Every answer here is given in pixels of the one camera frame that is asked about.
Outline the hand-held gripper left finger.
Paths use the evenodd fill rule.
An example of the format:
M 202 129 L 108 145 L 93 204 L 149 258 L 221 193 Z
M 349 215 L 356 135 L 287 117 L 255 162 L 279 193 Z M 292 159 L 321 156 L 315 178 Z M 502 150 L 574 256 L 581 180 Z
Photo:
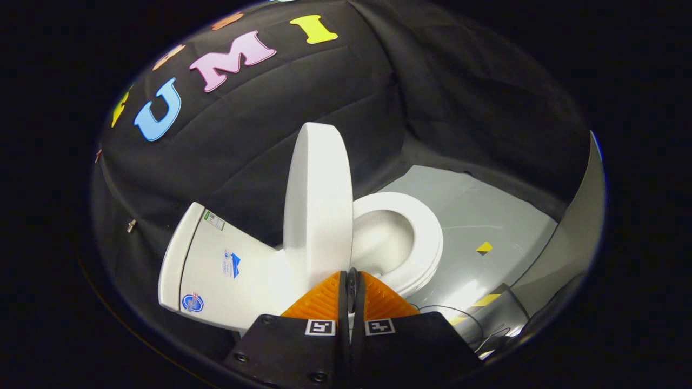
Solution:
M 348 274 L 336 272 L 286 312 L 259 315 L 225 357 L 225 367 L 259 386 L 346 387 L 348 284 Z

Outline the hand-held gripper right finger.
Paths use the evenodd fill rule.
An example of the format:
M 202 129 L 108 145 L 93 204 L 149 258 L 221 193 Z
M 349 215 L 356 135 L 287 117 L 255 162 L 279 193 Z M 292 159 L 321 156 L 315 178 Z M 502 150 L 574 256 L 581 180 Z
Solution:
M 422 313 L 382 281 L 349 270 L 351 388 L 447 388 L 482 363 L 440 312 Z

